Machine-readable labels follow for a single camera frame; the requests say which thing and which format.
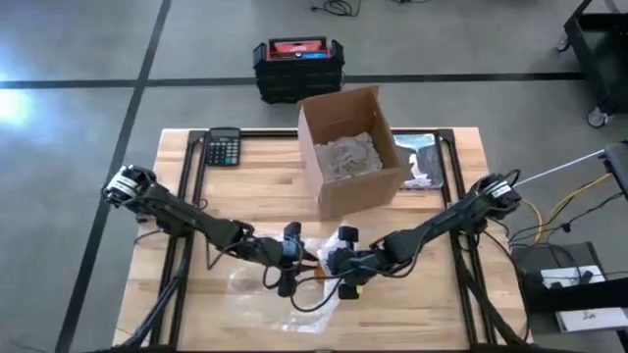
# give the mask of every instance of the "wooden tabletop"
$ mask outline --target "wooden tabletop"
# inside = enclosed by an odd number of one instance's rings
[[[474,127],[453,130],[464,182],[469,187],[488,172],[480,132]],[[162,131],[154,170],[159,182],[172,192],[177,191],[187,132]],[[191,199],[195,171],[190,175],[187,200]],[[205,180],[205,211],[213,216],[242,220],[277,233],[288,222],[298,221],[303,224],[305,238],[328,238],[339,225],[349,224],[360,229],[360,246],[393,230],[416,227],[444,209],[439,191],[400,191],[390,205],[318,222],[316,205],[304,185],[298,144],[291,139],[244,139],[240,167],[207,169]],[[140,233],[151,229],[154,225],[142,226]],[[490,230],[505,244],[499,227]],[[167,235],[156,234],[135,246],[115,343],[124,341],[137,328],[155,302],[167,240]],[[479,251],[491,300],[515,331],[522,332],[525,312],[511,264],[492,241],[482,241]],[[207,271],[205,241],[197,234],[179,349],[427,350],[468,346],[448,235],[422,250],[409,277],[374,277],[360,299],[342,301],[321,333],[278,328],[290,318],[290,303],[276,291],[262,287],[262,270],[224,257]],[[313,285],[307,294],[322,297],[321,289]],[[476,326],[482,337],[475,306]],[[301,323],[311,322],[309,318],[299,319]]]

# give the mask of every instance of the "plastic bag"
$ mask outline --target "plastic bag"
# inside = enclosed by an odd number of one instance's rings
[[[259,230],[256,236],[269,236],[277,240],[283,239],[278,231]],[[327,257],[330,251],[343,247],[344,241],[338,240],[338,232],[330,238],[307,238],[301,240],[305,249],[316,253],[326,275],[330,275],[327,268]],[[325,330],[333,312],[340,300],[333,294],[338,279],[327,279],[324,283],[318,280],[309,280],[300,285],[294,295],[294,302],[301,308],[313,308],[324,298],[332,295],[330,300],[320,309],[312,313],[299,312],[292,307],[289,298],[282,298],[277,289],[266,289],[262,283],[264,267],[259,264],[241,262],[229,277],[227,292],[231,325],[248,328],[272,328],[283,331],[320,333]],[[277,269],[269,269],[267,284],[272,284],[279,278]],[[305,272],[297,277],[297,281],[306,277],[314,277],[313,271]]]

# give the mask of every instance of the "cardboard box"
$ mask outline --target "cardboard box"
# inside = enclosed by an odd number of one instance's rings
[[[378,87],[310,97],[299,102],[298,141],[305,178],[321,218],[334,218],[393,200],[410,166],[402,165],[378,102]],[[384,165],[381,171],[325,181],[315,144],[368,132]]]

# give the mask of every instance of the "gray floor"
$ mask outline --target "gray floor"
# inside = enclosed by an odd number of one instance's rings
[[[364,0],[356,19],[309,12],[318,0],[175,0],[151,77],[252,76],[250,50],[274,36],[328,35],[345,46],[348,75],[577,71],[553,45],[572,0],[433,0],[397,6]],[[138,75],[159,1],[35,0],[0,3],[0,80],[109,79]],[[600,0],[592,10],[607,11]],[[0,351],[51,351],[132,89],[0,89]],[[254,86],[150,88],[127,161],[150,167],[164,127],[295,126],[291,105],[268,106]],[[625,138],[628,121],[595,130],[583,81],[383,84],[392,126],[479,126],[493,171],[530,176]],[[522,187],[544,212],[603,173],[596,161]],[[616,191],[607,184],[569,211]],[[616,201],[556,242],[591,240],[609,272],[628,270]],[[533,224],[525,208],[510,223]],[[135,225],[114,211],[105,230],[74,351],[111,341]],[[617,352],[608,333],[538,335],[552,347]]]

